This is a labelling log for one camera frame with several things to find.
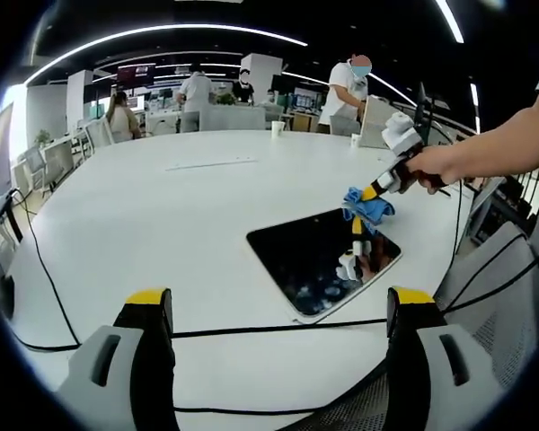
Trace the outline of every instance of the human hand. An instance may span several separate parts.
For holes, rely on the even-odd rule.
[[[452,184],[460,179],[455,169],[455,146],[428,146],[421,153],[406,163],[413,176],[433,195],[437,188],[428,175],[439,175],[445,184]]]
[[[365,112],[365,110],[366,110],[366,103],[364,101],[362,101],[358,106],[358,118],[359,119],[363,118],[363,113]]]

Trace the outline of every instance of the woman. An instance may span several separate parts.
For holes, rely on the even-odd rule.
[[[128,108],[128,96],[124,92],[117,92],[111,96],[106,119],[116,143],[129,141],[132,138],[139,139],[142,136],[136,116]]]

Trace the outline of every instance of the yellow clamp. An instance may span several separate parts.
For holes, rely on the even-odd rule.
[[[162,295],[166,290],[167,289],[165,287],[141,290],[130,296],[126,300],[126,303],[159,305],[162,301]]]
[[[363,233],[363,223],[357,215],[353,217],[353,222],[351,224],[351,232],[354,235],[361,235]]]
[[[408,289],[406,287],[391,287],[390,290],[393,290],[397,294],[397,299],[399,304],[403,305],[405,303],[434,303],[434,299],[421,290]]]
[[[367,186],[361,194],[361,200],[371,200],[377,198],[377,192],[373,185]]]

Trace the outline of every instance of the white pillar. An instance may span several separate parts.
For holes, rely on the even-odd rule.
[[[271,87],[273,75],[281,75],[283,60],[277,57],[250,54],[242,58],[242,69],[250,71],[250,83],[253,87],[253,99],[260,103]]]
[[[84,86],[91,84],[93,73],[91,70],[82,70],[68,77],[66,93],[66,121],[67,131],[72,132],[78,127],[78,121],[85,118],[84,113]]]

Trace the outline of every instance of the person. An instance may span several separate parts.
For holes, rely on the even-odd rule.
[[[190,66],[191,76],[182,84],[176,100],[183,104],[180,129],[182,133],[199,130],[199,112],[209,105],[212,94],[212,82],[204,74],[201,65],[194,63]]]
[[[517,175],[539,167],[539,84],[533,106],[486,133],[449,146],[430,146],[407,162],[411,172],[438,174],[445,184],[467,177]],[[419,175],[420,184],[436,189]]]
[[[250,71],[248,69],[240,70],[240,79],[234,83],[232,93],[237,101],[253,104],[253,87],[250,84]]]
[[[132,138],[139,139],[142,136],[136,116],[128,107],[128,96],[124,92],[111,96],[106,119],[116,143],[130,141]]]
[[[329,81],[330,90],[317,126],[318,133],[330,133],[332,115],[348,119],[363,117],[367,100],[366,76],[369,72],[371,60],[356,54],[333,67]]]
[[[262,105],[275,105],[276,104],[276,93],[272,90],[268,90],[266,98],[261,103]]]

